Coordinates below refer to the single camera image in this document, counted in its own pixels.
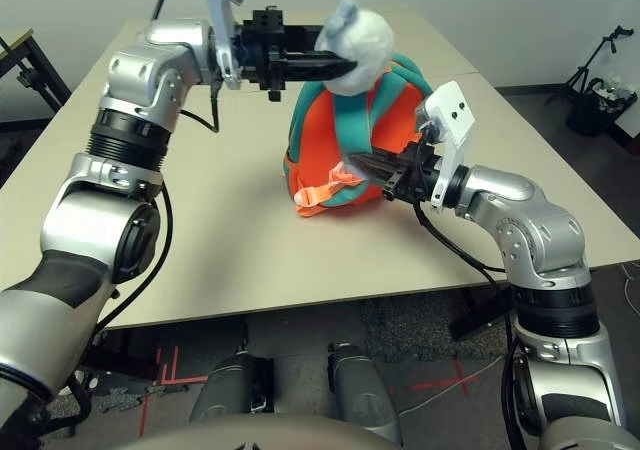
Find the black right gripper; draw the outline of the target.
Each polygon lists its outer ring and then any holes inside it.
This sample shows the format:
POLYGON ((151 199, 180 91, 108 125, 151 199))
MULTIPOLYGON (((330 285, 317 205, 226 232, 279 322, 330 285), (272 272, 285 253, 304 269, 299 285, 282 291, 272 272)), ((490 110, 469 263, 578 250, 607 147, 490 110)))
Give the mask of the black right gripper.
POLYGON ((388 201, 400 200, 413 205, 429 201, 440 171, 440 157, 434 147, 421 140, 410 142, 402 152, 375 150, 351 155, 349 161, 368 179, 382 186, 388 201))

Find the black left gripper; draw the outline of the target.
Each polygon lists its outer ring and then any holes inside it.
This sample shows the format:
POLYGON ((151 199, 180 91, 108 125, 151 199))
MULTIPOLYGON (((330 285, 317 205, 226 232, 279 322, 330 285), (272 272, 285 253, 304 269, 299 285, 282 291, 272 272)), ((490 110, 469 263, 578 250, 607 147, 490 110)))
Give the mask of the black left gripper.
POLYGON ((354 70, 355 61, 330 51, 286 53, 285 41, 315 43, 322 29, 322 25, 284 26, 283 11, 277 7, 254 10, 235 28, 241 79, 266 91, 269 101, 280 102, 284 81, 330 81, 354 70))

